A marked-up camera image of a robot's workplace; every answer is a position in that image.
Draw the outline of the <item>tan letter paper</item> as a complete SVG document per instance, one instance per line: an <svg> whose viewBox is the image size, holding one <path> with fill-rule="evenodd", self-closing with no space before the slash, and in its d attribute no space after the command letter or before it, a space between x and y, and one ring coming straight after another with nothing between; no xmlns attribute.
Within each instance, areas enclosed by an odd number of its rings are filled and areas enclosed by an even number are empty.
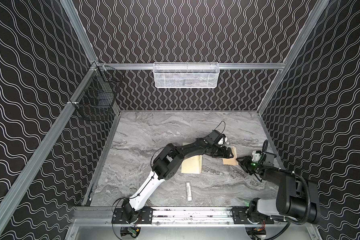
<svg viewBox="0 0 360 240"><path fill-rule="evenodd" d="M230 166L238 166L239 162L237 161L237 150L235 147L230 147L233 157L229 159L223 159L224 165L230 165Z"/></svg>

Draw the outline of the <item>cream envelope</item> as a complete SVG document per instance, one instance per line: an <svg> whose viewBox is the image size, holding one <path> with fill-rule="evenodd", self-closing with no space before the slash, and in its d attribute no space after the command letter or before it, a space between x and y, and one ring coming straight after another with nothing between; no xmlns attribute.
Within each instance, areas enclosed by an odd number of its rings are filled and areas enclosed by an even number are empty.
<svg viewBox="0 0 360 240"><path fill-rule="evenodd" d="M181 165L182 174L200 174L202 172L202 155L184 159Z"/></svg>

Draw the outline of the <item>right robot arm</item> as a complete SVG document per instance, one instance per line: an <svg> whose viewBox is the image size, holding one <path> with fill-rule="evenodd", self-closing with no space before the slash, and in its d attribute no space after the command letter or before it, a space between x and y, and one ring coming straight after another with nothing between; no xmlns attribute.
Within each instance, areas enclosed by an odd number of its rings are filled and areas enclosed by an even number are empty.
<svg viewBox="0 0 360 240"><path fill-rule="evenodd" d="M255 198L246 211L248 221L282 221L295 225L317 224L321 219L317 183L295 172L275 167L266 160L267 152L255 151L252 156L237 159L245 173L278 186L275 199Z"/></svg>

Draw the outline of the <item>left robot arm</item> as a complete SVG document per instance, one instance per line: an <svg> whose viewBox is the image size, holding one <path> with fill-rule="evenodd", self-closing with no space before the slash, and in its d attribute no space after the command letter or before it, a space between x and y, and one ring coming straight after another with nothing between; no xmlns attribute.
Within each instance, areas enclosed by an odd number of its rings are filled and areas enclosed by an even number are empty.
<svg viewBox="0 0 360 240"><path fill-rule="evenodd" d="M142 186L133 195L123 200L123 219L127 223L135 222L152 193L161 183L177 173L185 159L202 155L221 159L233 158L234 154L231 148L226 147L226 141L227 137L224 134L213 130L207 136L197 138L187 145L166 145L153 159L151 172Z"/></svg>

